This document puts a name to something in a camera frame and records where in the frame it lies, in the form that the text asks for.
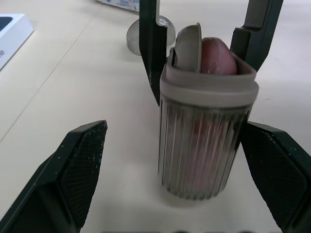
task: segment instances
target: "tabletop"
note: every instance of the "tabletop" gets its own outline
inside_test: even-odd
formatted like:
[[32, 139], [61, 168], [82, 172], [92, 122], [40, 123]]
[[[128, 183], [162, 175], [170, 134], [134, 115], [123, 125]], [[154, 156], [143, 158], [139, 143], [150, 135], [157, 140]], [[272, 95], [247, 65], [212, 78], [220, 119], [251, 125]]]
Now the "tabletop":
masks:
[[[162, 0], [178, 32], [200, 22], [203, 36], [230, 44], [247, 0]], [[287, 131], [311, 153], [311, 4], [285, 1], [268, 58], [257, 75], [250, 120]], [[180, 200], [157, 177], [159, 108], [141, 57], [126, 46], [138, 15], [95, 0], [0, 0], [25, 13], [35, 32], [0, 71], [0, 217], [66, 133], [105, 119], [97, 189], [82, 233], [280, 232], [240, 148], [216, 198]]]

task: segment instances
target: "white box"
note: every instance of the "white box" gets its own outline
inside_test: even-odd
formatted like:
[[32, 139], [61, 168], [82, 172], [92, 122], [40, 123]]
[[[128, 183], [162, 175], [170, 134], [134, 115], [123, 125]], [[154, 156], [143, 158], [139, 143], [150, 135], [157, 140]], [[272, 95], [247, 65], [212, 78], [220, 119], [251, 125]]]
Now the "white box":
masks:
[[98, 0], [104, 4], [139, 12], [139, 0]]
[[33, 31], [24, 14], [0, 14], [0, 70]]

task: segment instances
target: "cardboard box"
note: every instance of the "cardboard box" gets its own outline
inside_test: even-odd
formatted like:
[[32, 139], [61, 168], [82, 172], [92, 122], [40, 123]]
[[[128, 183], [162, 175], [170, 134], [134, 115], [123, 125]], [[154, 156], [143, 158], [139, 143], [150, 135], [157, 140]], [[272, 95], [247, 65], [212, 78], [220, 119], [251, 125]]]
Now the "cardboard box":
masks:
[[139, 0], [98, 0], [104, 4], [139, 12]]
[[24, 14], [0, 14], [0, 70], [33, 31]]

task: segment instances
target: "black gripper pad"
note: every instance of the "black gripper pad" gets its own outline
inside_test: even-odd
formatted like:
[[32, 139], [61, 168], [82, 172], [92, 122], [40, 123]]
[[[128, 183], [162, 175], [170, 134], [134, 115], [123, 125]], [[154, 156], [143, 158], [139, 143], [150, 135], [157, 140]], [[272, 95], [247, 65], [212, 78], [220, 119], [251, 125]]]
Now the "black gripper pad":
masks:
[[310, 233], [311, 158], [284, 131], [248, 122], [242, 146], [253, 180], [284, 233]]

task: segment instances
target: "plastic container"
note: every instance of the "plastic container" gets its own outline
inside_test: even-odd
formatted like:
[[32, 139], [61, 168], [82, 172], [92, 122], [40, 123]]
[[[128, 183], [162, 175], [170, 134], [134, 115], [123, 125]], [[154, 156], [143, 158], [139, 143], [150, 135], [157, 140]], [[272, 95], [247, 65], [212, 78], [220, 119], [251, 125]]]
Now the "plastic container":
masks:
[[239, 75], [187, 72], [172, 66], [160, 80], [159, 176], [174, 195], [209, 199], [226, 185], [259, 87], [256, 71], [235, 56]]
[[[158, 23], [161, 26], [167, 27], [167, 45], [171, 45], [175, 42], [176, 39], [176, 31], [173, 23], [164, 16], [159, 16]], [[128, 29], [126, 34], [126, 42], [129, 50], [135, 54], [140, 56], [139, 50], [139, 19], [136, 20]]]

